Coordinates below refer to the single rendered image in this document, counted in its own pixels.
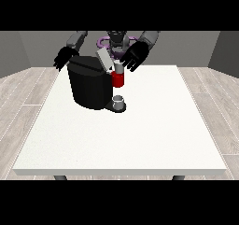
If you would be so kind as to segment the black coffee machine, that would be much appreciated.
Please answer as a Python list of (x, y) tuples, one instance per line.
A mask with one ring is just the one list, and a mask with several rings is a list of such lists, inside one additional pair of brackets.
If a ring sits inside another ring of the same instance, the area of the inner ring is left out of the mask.
[(97, 57), (76, 55), (69, 60), (67, 71), (77, 104), (88, 109), (108, 109), (115, 113), (126, 110), (125, 102), (121, 110), (113, 107), (113, 71), (106, 72)]

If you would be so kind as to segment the small grey cup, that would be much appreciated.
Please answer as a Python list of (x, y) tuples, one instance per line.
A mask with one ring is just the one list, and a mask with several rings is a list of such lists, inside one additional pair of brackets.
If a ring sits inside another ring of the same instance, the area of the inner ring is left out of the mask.
[(113, 98), (112, 98), (112, 101), (113, 101), (113, 107), (116, 109), (116, 110), (121, 110), (123, 109), (124, 107), (124, 99), (121, 95), (115, 95)]

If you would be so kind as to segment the red pod holder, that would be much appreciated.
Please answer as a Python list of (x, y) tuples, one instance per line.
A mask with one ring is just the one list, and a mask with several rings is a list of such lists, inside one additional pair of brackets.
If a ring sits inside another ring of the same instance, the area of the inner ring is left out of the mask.
[(124, 85), (124, 74), (117, 74), (115, 71), (111, 73), (112, 86), (115, 88), (120, 88)]

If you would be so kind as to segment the pale grey machine lid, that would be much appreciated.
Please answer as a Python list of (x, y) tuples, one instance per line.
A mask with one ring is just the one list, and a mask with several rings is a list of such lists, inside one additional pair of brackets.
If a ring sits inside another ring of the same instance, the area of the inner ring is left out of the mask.
[(108, 54), (106, 48), (101, 48), (96, 51), (96, 56), (100, 60), (100, 63), (105, 71), (113, 66), (113, 62)]

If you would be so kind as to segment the small grey coffee pod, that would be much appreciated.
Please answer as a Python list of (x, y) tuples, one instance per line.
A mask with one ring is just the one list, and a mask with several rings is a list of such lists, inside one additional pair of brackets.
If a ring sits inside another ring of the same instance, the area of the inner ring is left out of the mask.
[(117, 74), (122, 74), (124, 72), (124, 67), (119, 60), (114, 61), (114, 69)]

